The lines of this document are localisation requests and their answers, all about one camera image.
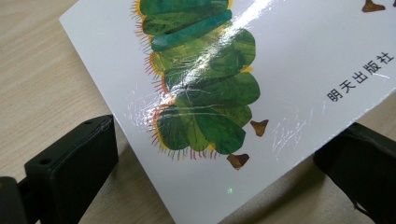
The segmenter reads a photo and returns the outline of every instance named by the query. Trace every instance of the caterpillar foot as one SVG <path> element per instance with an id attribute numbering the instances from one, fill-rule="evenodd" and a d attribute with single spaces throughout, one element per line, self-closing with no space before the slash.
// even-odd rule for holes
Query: caterpillar foot
<path id="1" fill-rule="evenodd" d="M 235 170 L 239 170 L 242 168 L 242 166 L 247 163 L 249 159 L 248 154 L 242 154 L 242 155 L 233 155 L 230 154 L 227 157 L 227 160 L 230 162 L 230 164 L 233 166 Z"/>
<path id="2" fill-rule="evenodd" d="M 262 137 L 264 135 L 265 128 L 267 127 L 268 119 L 265 119 L 262 122 L 257 122 L 252 120 L 250 124 L 253 127 L 254 131 L 256 132 L 256 135 Z"/>
<path id="3" fill-rule="evenodd" d="M 364 5 L 364 7 L 361 9 L 361 11 L 363 11 L 363 12 L 374 12 L 374 11 L 380 11 L 380 10 L 385 10 L 385 7 L 381 6 L 381 5 L 377 5 L 371 1 L 369 3 L 366 3 L 366 5 Z"/>

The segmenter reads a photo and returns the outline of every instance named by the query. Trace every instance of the caterpillar leg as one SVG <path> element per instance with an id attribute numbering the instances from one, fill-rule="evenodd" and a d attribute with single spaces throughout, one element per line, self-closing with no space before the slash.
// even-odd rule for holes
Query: caterpillar leg
<path id="1" fill-rule="evenodd" d="M 233 166 L 235 170 L 241 169 L 242 166 L 244 166 L 245 163 L 247 163 L 248 159 L 249 159 L 248 154 L 242 154 L 242 155 L 230 154 L 227 157 L 227 160 L 230 162 L 230 164 Z"/>
<path id="2" fill-rule="evenodd" d="M 385 10 L 385 7 L 375 4 L 372 0 L 366 0 L 366 3 L 361 10 L 363 12 L 374 12 L 374 11 Z"/>
<path id="3" fill-rule="evenodd" d="M 256 135 L 262 137 L 265 133 L 265 128 L 267 127 L 268 119 L 265 119 L 262 122 L 257 122 L 252 120 L 250 124 L 253 127 L 254 131 L 256 132 Z"/>

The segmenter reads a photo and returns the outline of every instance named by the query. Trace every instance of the wooden table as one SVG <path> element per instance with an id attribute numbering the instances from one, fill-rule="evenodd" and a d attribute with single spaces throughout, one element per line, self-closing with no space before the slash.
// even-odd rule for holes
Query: wooden table
<path id="1" fill-rule="evenodd" d="M 72 1 L 0 2 L 0 175 L 86 119 L 109 114 L 59 17 Z M 359 120 L 396 140 L 396 94 Z M 80 223 L 172 223 L 117 127 L 120 163 Z M 372 223 L 308 158 L 225 222 Z"/>

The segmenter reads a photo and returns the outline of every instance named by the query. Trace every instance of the white book cover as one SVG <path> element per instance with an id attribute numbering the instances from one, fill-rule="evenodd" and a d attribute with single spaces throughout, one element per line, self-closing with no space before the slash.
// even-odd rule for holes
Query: white book cover
<path id="1" fill-rule="evenodd" d="M 80 0 L 60 21 L 174 221 L 217 223 L 394 91 L 395 6 Z"/>

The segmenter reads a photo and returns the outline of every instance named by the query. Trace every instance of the caterpillar illustration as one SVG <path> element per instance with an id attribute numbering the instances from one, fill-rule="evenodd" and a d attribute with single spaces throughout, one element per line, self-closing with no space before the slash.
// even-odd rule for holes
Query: caterpillar illustration
<path id="1" fill-rule="evenodd" d="M 190 152 L 229 155 L 240 169 L 248 155 L 234 155 L 251 120 L 248 105 L 260 97 L 250 74 L 255 39 L 233 28 L 231 0 L 137 0 L 137 35 L 148 45 L 147 72 L 163 100 L 152 118 L 154 141 L 170 157 Z M 251 121 L 258 136 L 268 120 Z"/>

